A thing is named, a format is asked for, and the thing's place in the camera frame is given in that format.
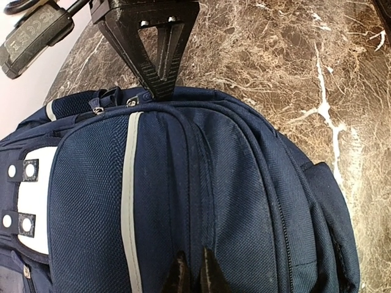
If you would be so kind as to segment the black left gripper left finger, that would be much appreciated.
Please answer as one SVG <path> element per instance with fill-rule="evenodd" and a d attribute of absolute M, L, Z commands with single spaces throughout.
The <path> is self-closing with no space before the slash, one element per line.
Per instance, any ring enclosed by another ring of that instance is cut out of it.
<path fill-rule="evenodd" d="M 189 268 L 183 251 L 173 260 L 161 293 L 189 293 Z"/>

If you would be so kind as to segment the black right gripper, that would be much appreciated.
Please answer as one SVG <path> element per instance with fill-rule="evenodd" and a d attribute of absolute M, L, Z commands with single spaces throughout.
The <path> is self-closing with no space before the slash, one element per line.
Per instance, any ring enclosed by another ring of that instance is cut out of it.
<path fill-rule="evenodd" d="M 197 1 L 89 1 L 97 24 L 141 86 L 158 101 L 174 93 L 181 60 L 200 11 Z"/>

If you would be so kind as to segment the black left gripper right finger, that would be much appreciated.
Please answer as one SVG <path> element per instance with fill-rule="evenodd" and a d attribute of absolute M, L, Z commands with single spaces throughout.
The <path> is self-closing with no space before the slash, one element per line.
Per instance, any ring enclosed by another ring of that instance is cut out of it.
<path fill-rule="evenodd" d="M 229 293 L 231 289 L 212 250 L 203 249 L 200 269 L 200 291 L 202 293 Z"/>

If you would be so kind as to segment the navy blue student backpack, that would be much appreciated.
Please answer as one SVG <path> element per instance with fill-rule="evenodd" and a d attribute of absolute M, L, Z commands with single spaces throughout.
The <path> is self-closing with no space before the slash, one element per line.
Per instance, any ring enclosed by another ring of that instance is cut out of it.
<path fill-rule="evenodd" d="M 346 201 L 250 106 L 217 90 L 55 99 L 1 140 L 2 292 L 161 292 L 203 249 L 231 292 L 358 292 Z"/>

